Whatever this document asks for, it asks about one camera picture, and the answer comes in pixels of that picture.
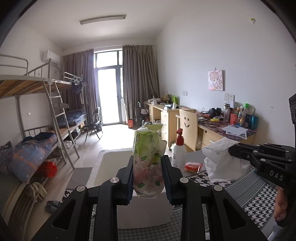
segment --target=ceiling light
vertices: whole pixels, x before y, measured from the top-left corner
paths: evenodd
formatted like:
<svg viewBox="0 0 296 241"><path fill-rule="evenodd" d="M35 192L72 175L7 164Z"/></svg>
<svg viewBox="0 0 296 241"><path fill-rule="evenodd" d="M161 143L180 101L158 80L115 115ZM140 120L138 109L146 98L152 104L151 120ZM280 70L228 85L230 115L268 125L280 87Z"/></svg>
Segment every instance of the ceiling light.
<svg viewBox="0 0 296 241"><path fill-rule="evenodd" d="M95 23L95 22L108 21L108 20L120 20L120 19L126 19L126 14L125 15L113 15L113 16L89 18L89 19L85 19L85 20L80 20L80 24L84 25L87 23Z"/></svg>

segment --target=bed ladder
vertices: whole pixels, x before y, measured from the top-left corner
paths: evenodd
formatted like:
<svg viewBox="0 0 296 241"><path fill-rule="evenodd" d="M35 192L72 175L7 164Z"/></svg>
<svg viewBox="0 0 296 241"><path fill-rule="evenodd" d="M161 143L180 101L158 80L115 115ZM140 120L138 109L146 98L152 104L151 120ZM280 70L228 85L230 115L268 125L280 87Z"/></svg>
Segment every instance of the bed ladder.
<svg viewBox="0 0 296 241"><path fill-rule="evenodd" d="M67 158L68 158L68 160L69 160L69 162L70 162L70 164L71 164L71 166L72 166L72 168L75 169L75 167L74 167L74 165L73 165L73 163L71 161L71 158L69 156L69 152L72 149L72 147L74 147L75 152L77 154L77 157L80 158L80 156L79 156L78 150L76 148L74 139L73 139L72 134L71 134L71 131L70 131L70 127L69 127L69 124L68 124L68 121L67 121L65 109L64 108L60 108L62 110L62 112L60 114L57 114L57 115L54 112L54 107L53 107L53 104L52 104L52 99L53 98L58 98L61 101L61 103L63 103L63 100L62 100L61 94L59 92L59 89L57 87L57 83L56 82L53 82L52 84L53 84L53 86L54 86L54 88L55 88L55 90L56 90L56 92L58 94L57 96L52 96L51 85L50 84L48 85L48 88L49 88L49 92L48 92L47 87L46 87L46 84L45 84L45 82L43 82L43 88L45 89L45 93L46 93L47 99L49 101L49 107L50 107L50 113L51 113L51 116L52 116L53 128L54 128L54 131L55 131L55 133L57 135L57 139L58 139L58 143L59 143L59 148L61 148L61 150L62 150L62 156L63 156L63 159L64 159L65 164L67 164L66 158L65 158L65 155L66 155ZM57 117L59 117L59 116L63 116L64 117L64 121L65 121L65 124L66 124L66 131L68 132L69 137L70 137L70 140L72 142L72 145L71 145L71 147L68 150L67 150L67 148L65 146L65 143L64 143L64 140L63 140L63 137L61 135L61 132L60 132L60 129L59 129L59 125L58 125L58 122L57 122Z"/></svg>

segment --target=balcony door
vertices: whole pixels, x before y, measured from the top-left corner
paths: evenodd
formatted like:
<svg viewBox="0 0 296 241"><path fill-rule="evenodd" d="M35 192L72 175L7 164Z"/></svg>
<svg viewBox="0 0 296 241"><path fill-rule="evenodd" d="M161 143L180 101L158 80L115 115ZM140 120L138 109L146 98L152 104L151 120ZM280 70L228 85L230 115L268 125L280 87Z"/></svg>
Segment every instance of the balcony door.
<svg viewBox="0 0 296 241"><path fill-rule="evenodd" d="M95 53L94 68L103 125L122 123L122 50Z"/></svg>

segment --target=tile floor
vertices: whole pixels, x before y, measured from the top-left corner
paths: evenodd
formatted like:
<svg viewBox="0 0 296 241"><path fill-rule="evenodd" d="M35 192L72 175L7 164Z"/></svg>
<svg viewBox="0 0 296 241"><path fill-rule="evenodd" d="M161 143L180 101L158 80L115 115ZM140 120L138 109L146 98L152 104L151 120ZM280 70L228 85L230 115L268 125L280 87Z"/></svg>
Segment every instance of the tile floor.
<svg viewBox="0 0 296 241"><path fill-rule="evenodd" d="M70 157L75 167L93 167L95 160L101 150L113 150L122 148L132 148L133 146L133 129L129 129L127 125L111 125L103 127L102 132L99 132L99 140L96 134L87 137L85 142L86 132L76 140L80 158L77 158L75 151L71 153ZM171 156L171 152L166 151L166 154ZM48 200L61 200L68 182L72 176L73 169L69 163L64 165L61 161L58 164L58 173L54 178L49 179L45 184L47 190L47 197L42 202L37 202L30 215L25 241L29 241L44 224L50 216L49 213L44 211L44 207Z"/></svg>

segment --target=brown curtain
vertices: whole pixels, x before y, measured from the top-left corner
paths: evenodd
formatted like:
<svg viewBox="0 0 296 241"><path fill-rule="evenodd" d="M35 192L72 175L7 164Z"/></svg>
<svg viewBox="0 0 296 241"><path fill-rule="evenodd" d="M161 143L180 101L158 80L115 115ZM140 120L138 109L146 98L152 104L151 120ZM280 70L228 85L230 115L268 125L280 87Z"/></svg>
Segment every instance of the brown curtain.
<svg viewBox="0 0 296 241"><path fill-rule="evenodd" d="M159 82L152 45L123 46L123 99L127 119L135 119L137 102L159 97Z"/></svg>
<svg viewBox="0 0 296 241"><path fill-rule="evenodd" d="M94 75L94 50L87 50L79 53L63 56L62 72L67 72L83 77L86 86L85 104L88 121L91 121L91 116L97 108L95 75ZM62 91L63 102L69 105L68 111L82 109L80 94L75 94L71 89Z"/></svg>

